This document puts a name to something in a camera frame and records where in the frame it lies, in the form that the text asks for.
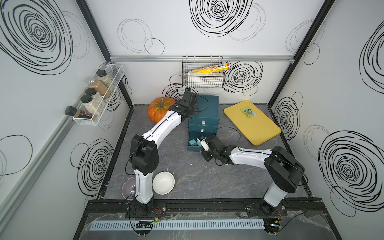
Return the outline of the teal plug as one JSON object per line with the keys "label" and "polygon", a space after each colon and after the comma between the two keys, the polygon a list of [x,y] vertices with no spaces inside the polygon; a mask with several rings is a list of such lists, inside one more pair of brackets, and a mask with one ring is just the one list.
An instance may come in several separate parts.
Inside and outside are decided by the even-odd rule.
{"label": "teal plug", "polygon": [[189,141],[189,145],[190,146],[197,146],[198,143],[197,143],[197,141],[195,139],[192,139],[192,140]]}

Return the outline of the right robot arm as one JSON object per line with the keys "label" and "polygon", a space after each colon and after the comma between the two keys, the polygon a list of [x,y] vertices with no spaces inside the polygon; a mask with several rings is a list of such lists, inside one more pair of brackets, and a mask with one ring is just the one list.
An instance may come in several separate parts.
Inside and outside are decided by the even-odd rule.
{"label": "right robot arm", "polygon": [[288,194],[296,192],[305,168],[288,151],[280,146],[270,150],[242,149],[238,146],[226,146],[216,135],[198,138],[202,146],[202,156],[209,162],[212,159],[222,165],[248,165],[266,170],[273,183],[268,188],[260,203],[261,212],[271,216],[277,211]]}

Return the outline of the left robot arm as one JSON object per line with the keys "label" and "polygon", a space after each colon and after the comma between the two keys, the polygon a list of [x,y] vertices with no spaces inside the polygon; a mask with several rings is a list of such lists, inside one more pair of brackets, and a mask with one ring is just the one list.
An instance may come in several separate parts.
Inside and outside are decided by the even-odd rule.
{"label": "left robot arm", "polygon": [[153,206],[153,172],[160,162],[158,148],[174,128],[198,111],[197,96],[191,89],[185,89],[182,98],[152,129],[132,138],[129,160],[136,177],[136,208],[146,215]]}

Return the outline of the teal drawer cabinet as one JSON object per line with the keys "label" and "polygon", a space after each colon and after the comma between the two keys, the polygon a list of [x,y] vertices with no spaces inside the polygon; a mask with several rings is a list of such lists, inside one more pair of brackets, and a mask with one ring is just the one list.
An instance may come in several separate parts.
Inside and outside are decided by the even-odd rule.
{"label": "teal drawer cabinet", "polygon": [[[220,122],[219,96],[201,95],[197,97],[198,113],[188,118],[189,140],[187,151],[200,152],[201,146],[197,138],[216,134]],[[195,139],[197,146],[190,146],[189,141]]]}

